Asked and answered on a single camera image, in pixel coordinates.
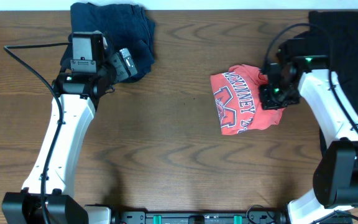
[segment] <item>green strip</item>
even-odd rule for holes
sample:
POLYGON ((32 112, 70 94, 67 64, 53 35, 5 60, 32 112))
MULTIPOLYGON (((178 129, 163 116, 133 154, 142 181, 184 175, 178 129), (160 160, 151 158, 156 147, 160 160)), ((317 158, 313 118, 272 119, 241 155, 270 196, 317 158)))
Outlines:
POLYGON ((161 224, 161 215, 154 215, 153 216, 153 224, 161 224))
POLYGON ((242 216, 235 215, 234 216, 234 224, 242 224, 242 216))

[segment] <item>wooden tabletop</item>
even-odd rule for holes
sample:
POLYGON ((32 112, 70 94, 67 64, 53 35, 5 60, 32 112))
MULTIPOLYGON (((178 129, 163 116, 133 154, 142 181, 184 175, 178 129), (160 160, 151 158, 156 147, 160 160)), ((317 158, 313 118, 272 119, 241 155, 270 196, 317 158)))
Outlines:
MULTIPOLYGON (((279 125, 222 136, 209 76, 261 66, 272 38, 308 11, 150 11, 155 64, 141 81, 102 97, 75 180, 81 204, 152 210, 245 210, 298 198, 312 188, 321 154, 318 124, 302 101, 279 125)), ((294 29, 278 42, 305 29, 294 29)), ((30 174, 52 97, 3 45, 67 41, 70 12, 0 12, 0 223, 5 192, 30 174)), ((48 81, 64 47, 15 50, 48 81)))

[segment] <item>white background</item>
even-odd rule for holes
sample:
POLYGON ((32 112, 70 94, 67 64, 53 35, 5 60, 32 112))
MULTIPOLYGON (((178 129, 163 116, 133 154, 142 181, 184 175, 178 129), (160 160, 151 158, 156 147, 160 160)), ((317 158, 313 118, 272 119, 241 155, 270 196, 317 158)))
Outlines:
POLYGON ((0 0, 1 10, 70 10, 74 2, 140 4, 149 10, 358 9, 358 0, 0 0))

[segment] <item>black fabric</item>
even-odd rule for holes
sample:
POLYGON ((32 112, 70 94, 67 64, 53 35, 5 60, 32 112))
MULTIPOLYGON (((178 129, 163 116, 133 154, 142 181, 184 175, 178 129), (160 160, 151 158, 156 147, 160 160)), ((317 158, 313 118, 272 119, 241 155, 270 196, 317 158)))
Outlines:
MULTIPOLYGON (((335 59, 333 69, 338 74, 341 87, 358 114, 358 12, 316 12, 309 13, 309 22, 324 27, 333 37, 335 59)), ((329 52, 328 40, 315 27, 296 37, 317 39, 313 48, 329 52)), ((321 151, 326 144, 320 131, 321 151)))
MULTIPOLYGON (((100 31, 108 43, 106 54, 128 48, 138 74, 124 82, 136 82, 151 71, 154 63, 153 41, 155 22, 150 21, 140 6, 130 4, 110 4, 95 6, 75 3, 71 6, 72 32, 100 31)), ((68 46, 60 65, 73 57, 72 46, 68 46)))

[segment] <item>wooden table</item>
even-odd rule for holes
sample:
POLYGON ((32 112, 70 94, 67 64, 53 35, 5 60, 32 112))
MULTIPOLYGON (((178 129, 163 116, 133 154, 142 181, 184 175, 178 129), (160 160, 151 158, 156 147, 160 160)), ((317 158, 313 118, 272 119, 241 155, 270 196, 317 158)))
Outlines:
MULTIPOLYGON (((261 66, 272 38, 307 11, 151 11, 152 72, 104 96, 83 143, 75 200, 148 210, 281 206, 312 188, 318 124, 302 101, 278 126, 222 136, 209 76, 261 66)), ((295 29, 279 42, 304 29, 295 29)), ((7 44, 67 41, 70 13, 0 12, 0 223, 5 192, 18 192, 44 139, 52 97, 6 54, 7 44)), ((48 81, 64 47, 15 50, 48 81)))

